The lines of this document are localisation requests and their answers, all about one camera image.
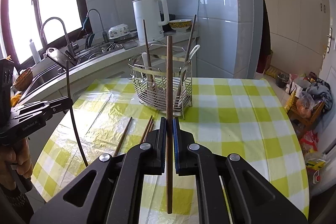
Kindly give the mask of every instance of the yellow checkered tablecloth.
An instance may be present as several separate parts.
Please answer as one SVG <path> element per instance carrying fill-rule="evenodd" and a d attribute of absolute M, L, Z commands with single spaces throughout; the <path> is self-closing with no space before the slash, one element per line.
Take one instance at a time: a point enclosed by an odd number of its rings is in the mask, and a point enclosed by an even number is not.
<path fill-rule="evenodd" d="M 159 127 L 162 114 L 141 105 L 127 79 L 96 80 L 73 105 L 88 162 L 113 154 L 132 116 L 120 153 L 137 145 L 150 115 Z M 197 143 L 213 153 L 238 153 L 308 216 L 305 163 L 293 127 L 266 80 L 193 78 L 193 106 L 180 120 Z M 49 201 L 85 168 L 67 113 L 45 145 L 32 182 Z M 145 176 L 140 223 L 198 223 L 194 176 L 173 177 L 173 214 L 166 213 L 166 178 Z"/>

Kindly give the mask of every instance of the bowl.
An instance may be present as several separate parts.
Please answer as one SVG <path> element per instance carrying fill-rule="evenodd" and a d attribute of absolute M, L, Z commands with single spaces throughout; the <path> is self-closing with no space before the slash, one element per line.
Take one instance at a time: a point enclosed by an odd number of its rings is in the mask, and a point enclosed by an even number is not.
<path fill-rule="evenodd" d="M 125 35 L 130 34 L 131 32 L 129 31 L 128 25 L 126 24 L 120 24 L 117 26 L 114 26 L 110 28 L 109 30 L 109 38 L 114 39 L 118 37 L 123 37 Z"/>
<path fill-rule="evenodd" d="M 184 33 L 192 25 L 191 19 L 176 19 L 169 21 L 169 26 L 177 33 Z"/>

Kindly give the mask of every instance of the wooden stool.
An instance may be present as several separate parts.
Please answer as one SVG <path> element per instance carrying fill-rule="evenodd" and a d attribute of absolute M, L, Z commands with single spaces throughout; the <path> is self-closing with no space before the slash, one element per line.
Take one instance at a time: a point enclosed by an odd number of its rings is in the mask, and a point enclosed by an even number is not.
<path fill-rule="evenodd" d="M 293 127 L 295 129 L 295 131 L 299 131 L 299 135 L 297 135 L 297 138 L 300 140 L 303 135 L 310 130 L 311 126 L 313 125 L 313 123 L 315 122 L 315 120 L 318 118 L 318 116 L 321 114 L 321 111 L 325 105 L 325 102 L 321 102 L 319 103 L 317 106 L 314 107 L 312 113 L 311 113 L 311 117 L 309 119 L 306 118 L 302 118 L 297 110 L 296 107 L 296 101 L 297 101 L 297 97 L 294 98 L 294 103 L 291 107 L 291 109 L 288 112 L 288 116 L 290 118 L 290 120 L 296 119 L 299 120 L 299 122 L 301 124 L 303 124 L 303 128 L 300 128 L 299 126 L 293 124 Z"/>

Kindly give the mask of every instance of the faucet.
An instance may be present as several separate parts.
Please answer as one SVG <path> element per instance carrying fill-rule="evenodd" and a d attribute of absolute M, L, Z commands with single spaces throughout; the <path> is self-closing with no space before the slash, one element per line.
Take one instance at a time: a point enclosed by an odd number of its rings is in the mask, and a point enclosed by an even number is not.
<path fill-rule="evenodd" d="M 102 27 L 102 29 L 103 29 L 103 33 L 102 33 L 102 34 L 103 34 L 104 42 L 105 42 L 105 43 L 109 43 L 109 42 L 110 42 L 110 40 L 109 40 L 109 36 L 107 35 L 107 32 L 104 31 L 105 29 L 104 29 L 104 26 L 103 26 L 103 22 L 102 22 L 102 20 L 101 20 L 100 13 L 98 12 L 97 9 L 92 8 L 92 9 L 88 10 L 88 12 L 87 12 L 87 14 L 86 14 L 86 19 L 84 20 L 84 23 L 83 23 L 83 29 L 82 29 L 82 31 L 84 31 L 84 29 L 85 29 L 85 24 L 86 24 L 87 20 L 89 19 L 89 12 L 91 12 L 92 10 L 94 10 L 94 11 L 96 11 L 96 12 L 98 13 L 98 16 L 99 16 L 99 19 L 100 19 L 100 23 L 101 23 L 101 27 Z"/>
<path fill-rule="evenodd" d="M 59 17 L 51 17 L 51 18 L 48 18 L 48 19 L 43 23 L 43 25 L 41 26 L 41 30 L 40 30 L 40 38 L 41 38 L 41 40 L 42 40 L 42 34 L 43 34 L 44 26 L 46 25 L 46 23 L 47 23 L 48 21 L 50 21 L 50 20 L 52 20 L 52 19 L 57 19 L 57 20 L 59 20 L 59 21 L 62 23 L 63 30 L 64 30 L 64 34 L 65 34 L 65 39 L 66 39 L 67 44 L 68 44 L 68 50 L 69 50 L 69 52 L 71 53 L 71 55 L 72 55 L 73 57 L 75 57 L 75 56 L 76 56 L 76 55 L 75 55 L 75 51 L 74 51 L 74 48 L 73 48 L 73 46 L 72 46 L 72 43 L 71 43 L 70 40 L 69 40 L 68 33 L 67 33 L 67 30 L 65 29 L 64 22 L 63 22 L 63 20 L 61 20 Z"/>

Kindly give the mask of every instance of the metal screw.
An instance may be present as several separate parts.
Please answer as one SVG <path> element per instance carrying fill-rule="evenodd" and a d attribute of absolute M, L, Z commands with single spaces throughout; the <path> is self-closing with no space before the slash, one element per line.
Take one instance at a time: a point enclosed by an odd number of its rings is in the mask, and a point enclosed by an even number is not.
<path fill-rule="evenodd" d="M 148 150 L 150 148 L 151 148 L 151 144 L 150 143 L 142 143 L 140 145 L 140 149 L 142 149 L 142 150 Z"/>
<path fill-rule="evenodd" d="M 230 160 L 238 161 L 238 160 L 240 160 L 240 156 L 238 154 L 231 154 L 230 155 Z"/>
<path fill-rule="evenodd" d="M 99 156 L 99 160 L 102 162 L 108 161 L 111 158 L 111 156 L 107 153 L 101 154 Z"/>
<path fill-rule="evenodd" d="M 190 150 L 199 150 L 200 146 L 197 143 L 192 143 L 189 145 Z"/>

